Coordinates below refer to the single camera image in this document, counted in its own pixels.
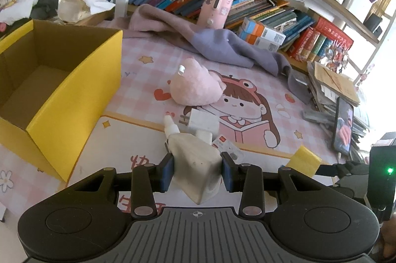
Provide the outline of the red book set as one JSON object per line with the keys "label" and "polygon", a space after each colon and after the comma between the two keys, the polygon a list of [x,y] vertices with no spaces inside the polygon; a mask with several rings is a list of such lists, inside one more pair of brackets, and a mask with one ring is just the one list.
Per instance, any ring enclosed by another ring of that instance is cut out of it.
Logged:
{"label": "red book set", "polygon": [[307,27],[293,42],[287,55],[297,61],[318,61],[325,56],[325,52],[334,45],[347,53],[354,41],[340,28],[323,17]]}

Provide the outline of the yellow sticky note pad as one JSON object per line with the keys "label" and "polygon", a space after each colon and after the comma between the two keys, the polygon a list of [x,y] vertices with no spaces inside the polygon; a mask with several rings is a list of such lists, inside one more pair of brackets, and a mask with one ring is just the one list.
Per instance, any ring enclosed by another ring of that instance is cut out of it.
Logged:
{"label": "yellow sticky note pad", "polygon": [[313,177],[322,163],[322,159],[301,145],[289,159],[286,167],[292,168],[305,176]]}

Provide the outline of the white red card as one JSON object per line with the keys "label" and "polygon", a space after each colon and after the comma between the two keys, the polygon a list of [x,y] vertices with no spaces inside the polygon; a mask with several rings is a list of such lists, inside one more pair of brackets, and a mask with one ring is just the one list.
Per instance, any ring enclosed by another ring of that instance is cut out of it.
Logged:
{"label": "white red card", "polygon": [[244,153],[224,135],[219,135],[213,142],[212,146],[220,152],[227,152],[233,161],[241,163],[244,159]]}

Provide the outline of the white cloth pile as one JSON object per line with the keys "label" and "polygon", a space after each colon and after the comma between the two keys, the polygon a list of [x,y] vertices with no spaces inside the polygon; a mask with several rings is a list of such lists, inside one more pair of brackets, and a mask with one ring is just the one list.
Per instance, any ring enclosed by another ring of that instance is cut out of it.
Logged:
{"label": "white cloth pile", "polygon": [[38,0],[1,0],[0,22],[11,26],[23,18],[29,18],[37,3]]}

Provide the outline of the white power adapter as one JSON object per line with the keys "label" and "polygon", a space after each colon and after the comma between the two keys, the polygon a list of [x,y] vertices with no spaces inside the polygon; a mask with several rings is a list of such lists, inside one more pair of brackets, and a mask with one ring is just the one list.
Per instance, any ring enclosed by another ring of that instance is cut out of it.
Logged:
{"label": "white power adapter", "polygon": [[212,144],[220,130],[217,116],[197,109],[192,109],[187,115],[180,115],[178,122],[186,126],[189,133],[208,144]]}

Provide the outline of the purple grey towel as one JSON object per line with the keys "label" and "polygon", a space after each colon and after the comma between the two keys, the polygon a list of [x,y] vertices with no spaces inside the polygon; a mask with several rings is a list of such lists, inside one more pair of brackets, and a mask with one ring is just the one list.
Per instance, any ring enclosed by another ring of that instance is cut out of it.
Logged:
{"label": "purple grey towel", "polygon": [[309,90],[296,80],[283,55],[256,48],[230,30],[204,28],[148,4],[139,6],[126,26],[124,34],[128,37],[157,35],[210,61],[247,69],[256,65],[274,77],[285,75],[289,91],[295,97],[305,104],[311,100]]}

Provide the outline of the stack of papers and envelopes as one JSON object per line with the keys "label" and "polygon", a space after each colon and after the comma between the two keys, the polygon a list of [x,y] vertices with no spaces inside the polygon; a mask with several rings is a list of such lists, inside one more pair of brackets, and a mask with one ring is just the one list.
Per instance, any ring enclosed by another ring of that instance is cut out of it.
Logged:
{"label": "stack of papers and envelopes", "polygon": [[308,88],[317,110],[333,120],[336,117],[337,99],[349,103],[354,111],[352,137],[358,143],[370,131],[370,120],[365,101],[356,91],[353,82],[346,76],[337,74],[318,62],[307,62]]}

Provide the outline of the black smartphone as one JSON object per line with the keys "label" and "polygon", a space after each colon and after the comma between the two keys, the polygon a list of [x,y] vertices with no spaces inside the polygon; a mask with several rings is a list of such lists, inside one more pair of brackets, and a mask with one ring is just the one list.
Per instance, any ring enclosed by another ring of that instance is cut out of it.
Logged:
{"label": "black smartphone", "polygon": [[353,123],[353,106],[339,97],[336,102],[336,117],[332,137],[332,147],[336,152],[339,152],[344,156],[348,156],[350,154]]}

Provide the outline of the orange blue white box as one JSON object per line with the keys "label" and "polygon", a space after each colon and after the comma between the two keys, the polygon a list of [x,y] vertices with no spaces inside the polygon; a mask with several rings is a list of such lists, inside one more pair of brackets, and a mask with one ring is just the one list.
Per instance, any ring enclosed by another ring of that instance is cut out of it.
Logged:
{"label": "orange blue white box", "polygon": [[237,35],[248,44],[270,52],[277,52],[286,39],[282,32],[278,32],[251,18],[244,19]]}

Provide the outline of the pink plush toy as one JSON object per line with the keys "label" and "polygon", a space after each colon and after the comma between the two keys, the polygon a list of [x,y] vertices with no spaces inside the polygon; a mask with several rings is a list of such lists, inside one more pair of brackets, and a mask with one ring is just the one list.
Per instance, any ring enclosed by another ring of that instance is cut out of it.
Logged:
{"label": "pink plush toy", "polygon": [[225,89],[222,78],[200,65],[194,58],[183,60],[170,82],[171,97],[182,106],[216,103]]}

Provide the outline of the yellow cardboard box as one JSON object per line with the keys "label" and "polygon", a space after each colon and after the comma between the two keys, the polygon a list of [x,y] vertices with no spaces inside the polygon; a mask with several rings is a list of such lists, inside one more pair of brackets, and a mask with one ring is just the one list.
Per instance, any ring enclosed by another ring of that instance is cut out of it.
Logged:
{"label": "yellow cardboard box", "polygon": [[67,181],[120,87],[123,33],[32,20],[1,41],[1,144]]}

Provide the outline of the pink tall carton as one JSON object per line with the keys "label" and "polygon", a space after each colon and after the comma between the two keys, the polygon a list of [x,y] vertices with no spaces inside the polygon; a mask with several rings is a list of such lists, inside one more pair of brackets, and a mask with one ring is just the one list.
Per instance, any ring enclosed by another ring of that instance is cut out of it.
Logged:
{"label": "pink tall carton", "polygon": [[234,0],[204,0],[197,25],[205,28],[222,29],[233,1]]}

